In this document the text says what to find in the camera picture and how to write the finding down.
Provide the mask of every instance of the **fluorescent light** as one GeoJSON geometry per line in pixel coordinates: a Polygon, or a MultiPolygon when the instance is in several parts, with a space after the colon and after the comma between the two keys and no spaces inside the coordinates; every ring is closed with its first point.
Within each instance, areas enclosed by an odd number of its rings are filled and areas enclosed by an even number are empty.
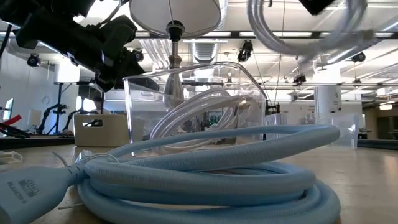
{"type": "Polygon", "coordinates": [[[104,101],[108,101],[108,102],[124,102],[124,100],[107,100],[107,99],[105,99],[104,101]]]}
{"type": "Polygon", "coordinates": [[[136,32],[136,37],[149,37],[150,34],[148,32],[136,32]]]}
{"type": "Polygon", "coordinates": [[[329,32],[322,32],[320,37],[326,37],[327,35],[329,35],[329,32]]]}
{"type": "Polygon", "coordinates": [[[393,32],[377,32],[376,37],[391,37],[393,34],[393,32]]]}
{"type": "Polygon", "coordinates": [[[393,25],[391,25],[391,26],[389,26],[389,27],[383,29],[382,31],[388,31],[389,29],[394,28],[396,25],[398,25],[398,22],[396,22],[396,23],[394,23],[393,25]]]}
{"type": "Polygon", "coordinates": [[[253,32],[240,32],[239,36],[240,37],[255,37],[253,32]]]}
{"type": "Polygon", "coordinates": [[[203,35],[204,37],[229,37],[231,32],[210,32],[203,35]]]}
{"type": "Polygon", "coordinates": [[[182,40],[183,43],[187,44],[227,44],[228,40],[200,40],[200,39],[191,39],[191,40],[182,40]]]}
{"type": "Polygon", "coordinates": [[[391,110],[392,109],[392,105],[391,104],[380,105],[379,109],[380,110],[391,110]]]}
{"type": "Polygon", "coordinates": [[[310,37],[311,32],[274,32],[277,37],[288,36],[288,37],[310,37]]]}

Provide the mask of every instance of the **clear plastic tube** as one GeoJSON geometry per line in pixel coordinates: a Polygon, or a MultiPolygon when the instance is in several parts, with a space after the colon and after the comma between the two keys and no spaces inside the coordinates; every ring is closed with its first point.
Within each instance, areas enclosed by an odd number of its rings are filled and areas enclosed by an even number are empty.
{"type": "MultiPolygon", "coordinates": [[[[174,108],[171,112],[169,112],[155,126],[150,138],[158,139],[171,136],[173,132],[178,129],[178,127],[180,127],[186,120],[201,116],[206,111],[220,108],[225,108],[225,111],[222,114],[219,122],[210,126],[206,131],[217,131],[240,127],[243,125],[246,118],[255,110],[254,102],[252,101],[252,96],[230,96],[229,93],[223,89],[207,90],[183,102],[182,104],[174,108]],[[245,102],[245,104],[249,104],[249,108],[247,110],[243,110],[242,113],[234,114],[236,106],[243,101],[245,102]]],[[[188,151],[202,146],[206,146],[213,142],[217,142],[218,140],[219,139],[208,139],[206,141],[199,140],[181,142],[172,146],[163,146],[161,150],[163,150],[163,152],[188,151]]]]}
{"type": "Polygon", "coordinates": [[[373,31],[354,32],[363,19],[366,0],[347,0],[346,4],[345,13],[336,29],[318,42],[309,44],[287,44],[274,35],[264,20],[264,0],[248,0],[247,13],[250,26],[262,44],[281,54],[304,56],[301,61],[303,64],[321,52],[353,47],[373,37],[373,31]]]}

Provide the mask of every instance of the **lamp shade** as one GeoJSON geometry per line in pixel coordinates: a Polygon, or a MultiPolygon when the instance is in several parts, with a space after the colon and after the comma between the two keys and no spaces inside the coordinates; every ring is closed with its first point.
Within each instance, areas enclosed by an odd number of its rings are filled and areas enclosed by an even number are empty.
{"type": "Polygon", "coordinates": [[[203,36],[221,21],[218,0],[130,0],[130,13],[140,27],[161,37],[169,36],[166,26],[172,20],[184,25],[186,38],[203,36]]]}

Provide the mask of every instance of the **coiled hose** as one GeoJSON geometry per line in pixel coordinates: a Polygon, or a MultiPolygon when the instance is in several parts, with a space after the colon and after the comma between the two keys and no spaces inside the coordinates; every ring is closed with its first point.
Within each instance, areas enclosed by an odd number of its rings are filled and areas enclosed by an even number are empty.
{"type": "MultiPolygon", "coordinates": [[[[184,101],[159,121],[153,128],[150,138],[158,139],[171,136],[178,127],[180,127],[186,120],[198,117],[206,111],[217,110],[224,108],[224,113],[218,123],[211,125],[206,131],[219,131],[223,129],[233,129],[235,127],[242,127],[248,116],[254,116],[256,104],[252,96],[231,96],[226,90],[214,88],[203,93],[199,93],[187,101],[184,101]],[[235,113],[236,106],[244,102],[249,104],[247,110],[242,113],[235,113]]],[[[186,141],[172,146],[162,146],[163,151],[168,152],[182,152],[198,147],[209,145],[217,142],[219,139],[207,139],[186,141]]]]}
{"type": "Polygon", "coordinates": [[[340,213],[334,191],[309,170],[272,161],[329,144],[339,136],[334,126],[266,126],[137,142],[108,152],[121,163],[88,161],[84,166],[88,178],[77,189],[88,209],[112,223],[333,223],[340,213]],[[290,135],[218,150],[121,158],[182,141],[259,133],[290,135]]]}
{"type": "Polygon", "coordinates": [[[366,0],[346,0],[344,16],[337,22],[336,29],[318,42],[306,44],[287,44],[271,31],[264,19],[264,0],[248,0],[247,14],[250,26],[262,44],[281,54],[303,56],[300,63],[306,64],[319,53],[337,48],[348,49],[371,40],[372,30],[354,32],[367,6],[366,0]]]}

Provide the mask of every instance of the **wooden table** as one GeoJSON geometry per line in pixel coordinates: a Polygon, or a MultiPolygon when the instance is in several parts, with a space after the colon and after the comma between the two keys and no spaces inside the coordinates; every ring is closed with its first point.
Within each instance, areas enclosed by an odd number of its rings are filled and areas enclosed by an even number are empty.
{"type": "MultiPolygon", "coordinates": [[[[87,148],[75,146],[55,146],[44,148],[19,149],[24,156],[23,163],[13,164],[13,168],[27,166],[62,167],[62,163],[52,155],[57,151],[68,162],[87,148]]],[[[89,149],[93,152],[106,152],[108,149],[89,149]]],[[[398,223],[398,153],[375,149],[333,149],[329,147],[312,150],[290,158],[284,162],[306,167],[317,177],[330,185],[341,202],[341,221],[353,224],[393,224],[398,223]]],[[[60,206],[73,205],[79,198],[70,187],[60,206]]],[[[91,224],[106,223],[90,213],[84,206],[67,210],[54,209],[34,224],[91,224]]]]}

